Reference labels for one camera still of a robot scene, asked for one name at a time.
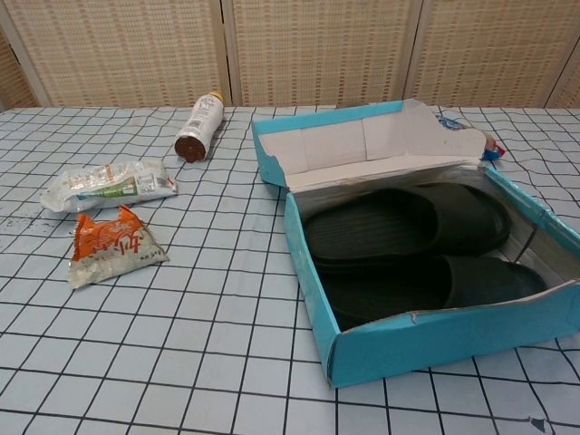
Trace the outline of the orange white snack packet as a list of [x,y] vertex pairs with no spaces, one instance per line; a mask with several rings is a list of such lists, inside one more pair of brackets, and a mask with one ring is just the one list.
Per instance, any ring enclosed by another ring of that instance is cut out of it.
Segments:
[[131,209],[119,207],[115,219],[95,221],[80,214],[73,240],[68,283],[78,289],[169,259]]

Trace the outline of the white green snack packet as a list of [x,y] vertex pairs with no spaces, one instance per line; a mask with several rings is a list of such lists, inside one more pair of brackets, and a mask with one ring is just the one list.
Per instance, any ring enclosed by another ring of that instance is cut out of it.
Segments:
[[162,160],[142,159],[66,170],[41,194],[40,203],[55,213],[79,213],[177,194]]

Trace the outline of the white bottle with brown drink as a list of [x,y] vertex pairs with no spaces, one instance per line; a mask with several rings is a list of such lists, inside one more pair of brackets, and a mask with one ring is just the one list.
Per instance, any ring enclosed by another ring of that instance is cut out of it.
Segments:
[[224,102],[220,92],[200,96],[174,140],[177,155],[188,163],[205,159],[223,115]]

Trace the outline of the black rubber slipper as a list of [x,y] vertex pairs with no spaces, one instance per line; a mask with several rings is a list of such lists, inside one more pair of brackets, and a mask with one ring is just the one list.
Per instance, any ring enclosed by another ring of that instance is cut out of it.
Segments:
[[381,266],[427,256],[477,256],[503,245],[511,219],[483,190],[457,183],[385,188],[304,223],[321,268]]
[[341,330],[398,314],[492,305],[547,290],[533,269],[496,257],[438,256],[351,273],[321,273]]

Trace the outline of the blue checkered tablecloth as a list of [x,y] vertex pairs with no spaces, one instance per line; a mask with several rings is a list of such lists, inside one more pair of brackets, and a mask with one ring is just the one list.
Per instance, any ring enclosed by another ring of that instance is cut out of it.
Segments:
[[[332,389],[250,124],[179,160],[180,108],[0,112],[0,435],[580,435],[580,333]],[[66,169],[161,157],[176,197],[136,207],[169,262],[79,290]]]

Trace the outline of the woven bamboo screen panel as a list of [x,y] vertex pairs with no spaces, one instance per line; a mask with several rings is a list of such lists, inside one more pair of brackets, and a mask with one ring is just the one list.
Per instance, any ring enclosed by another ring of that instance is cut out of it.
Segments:
[[230,99],[348,106],[403,98],[424,0],[219,0]]
[[563,85],[555,92],[549,107],[580,109],[580,66],[564,79]]
[[420,0],[407,98],[544,107],[580,41],[580,0]]
[[231,101],[220,0],[0,0],[0,30],[40,106]]
[[38,102],[24,76],[12,46],[0,31],[0,106],[4,109],[36,107]]

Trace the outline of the blue red snack packet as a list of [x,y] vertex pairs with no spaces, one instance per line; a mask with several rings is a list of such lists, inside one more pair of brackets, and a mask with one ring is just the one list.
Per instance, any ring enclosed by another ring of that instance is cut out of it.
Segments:
[[[453,120],[451,118],[447,118],[441,114],[436,114],[436,118],[438,119],[439,123],[448,130],[452,131],[461,131],[472,129],[474,127],[463,124],[459,121]],[[491,136],[489,133],[483,131],[483,134],[486,138],[486,145],[481,156],[481,159],[484,161],[495,161],[502,158],[506,152],[501,146],[498,145],[498,142]]]

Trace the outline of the blue cardboard shoe box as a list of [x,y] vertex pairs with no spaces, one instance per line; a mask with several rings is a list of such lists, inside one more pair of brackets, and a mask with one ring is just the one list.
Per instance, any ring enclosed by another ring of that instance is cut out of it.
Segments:
[[[335,387],[390,377],[580,331],[580,235],[481,159],[482,130],[448,130],[413,99],[255,121],[263,181],[286,189],[285,236],[324,375]],[[511,229],[496,257],[536,271],[547,290],[497,304],[398,314],[341,330],[304,223],[374,191],[429,183],[480,189],[507,210]]]

